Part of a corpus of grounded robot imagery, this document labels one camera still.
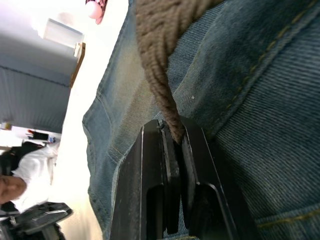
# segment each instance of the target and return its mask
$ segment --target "pink object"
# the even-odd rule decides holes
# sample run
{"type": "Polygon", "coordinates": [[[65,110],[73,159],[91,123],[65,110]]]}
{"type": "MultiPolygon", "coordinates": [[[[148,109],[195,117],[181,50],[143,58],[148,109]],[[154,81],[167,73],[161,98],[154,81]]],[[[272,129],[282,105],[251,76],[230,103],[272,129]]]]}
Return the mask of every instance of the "pink object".
{"type": "Polygon", "coordinates": [[[95,1],[88,1],[85,5],[85,8],[89,18],[91,19],[98,19],[102,15],[102,9],[95,1]]]}
{"type": "Polygon", "coordinates": [[[85,0],[85,7],[88,16],[95,19],[96,24],[100,24],[104,18],[108,0],[85,0]]]}

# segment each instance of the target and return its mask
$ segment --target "denim fabric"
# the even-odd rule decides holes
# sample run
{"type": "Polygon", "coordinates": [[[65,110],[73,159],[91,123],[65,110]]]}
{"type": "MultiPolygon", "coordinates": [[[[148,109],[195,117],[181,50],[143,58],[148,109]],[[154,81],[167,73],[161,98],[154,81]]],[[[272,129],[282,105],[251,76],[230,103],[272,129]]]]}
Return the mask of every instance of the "denim fabric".
{"type": "MultiPolygon", "coordinates": [[[[179,113],[217,140],[266,240],[320,239],[319,12],[318,0],[229,0],[194,23],[169,59],[179,113]]],[[[88,193],[105,239],[116,168],[141,126],[161,117],[144,80],[135,24],[130,1],[83,117],[88,193]]],[[[187,234],[180,223],[167,239],[187,234]]]]}

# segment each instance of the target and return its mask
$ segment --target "blue denim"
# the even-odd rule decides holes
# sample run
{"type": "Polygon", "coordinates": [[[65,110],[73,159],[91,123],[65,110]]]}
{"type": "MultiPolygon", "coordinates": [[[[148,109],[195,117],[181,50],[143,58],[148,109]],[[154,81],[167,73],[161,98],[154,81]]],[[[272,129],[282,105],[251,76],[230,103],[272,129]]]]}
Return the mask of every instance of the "blue denim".
{"type": "MultiPolygon", "coordinates": [[[[141,126],[162,117],[140,62],[135,5],[83,117],[88,193],[105,239],[117,167],[141,126]]],[[[228,0],[169,59],[179,113],[216,139],[264,240],[320,239],[319,26],[318,0],[228,0]]],[[[165,238],[186,235],[181,218],[165,238]]]]}

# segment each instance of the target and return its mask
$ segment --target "brown knit fabric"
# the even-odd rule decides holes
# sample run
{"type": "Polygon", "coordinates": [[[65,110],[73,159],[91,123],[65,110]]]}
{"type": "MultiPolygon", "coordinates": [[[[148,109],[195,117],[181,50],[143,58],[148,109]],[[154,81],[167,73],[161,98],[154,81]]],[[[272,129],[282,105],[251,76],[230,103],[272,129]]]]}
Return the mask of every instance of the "brown knit fabric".
{"type": "Polygon", "coordinates": [[[222,1],[137,0],[136,3],[137,42],[145,77],[178,144],[185,130],[168,85],[168,57],[191,23],[222,1]]]}

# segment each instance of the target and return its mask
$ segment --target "white shirt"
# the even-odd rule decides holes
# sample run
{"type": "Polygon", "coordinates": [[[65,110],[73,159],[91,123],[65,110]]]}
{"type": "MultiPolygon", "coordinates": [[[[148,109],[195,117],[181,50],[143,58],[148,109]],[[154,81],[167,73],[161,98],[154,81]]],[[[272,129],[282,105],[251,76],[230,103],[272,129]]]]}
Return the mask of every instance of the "white shirt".
{"type": "Polygon", "coordinates": [[[48,200],[58,148],[59,143],[53,143],[32,151],[26,154],[18,168],[12,171],[14,177],[21,178],[26,183],[24,193],[12,200],[20,213],[48,200]]]}

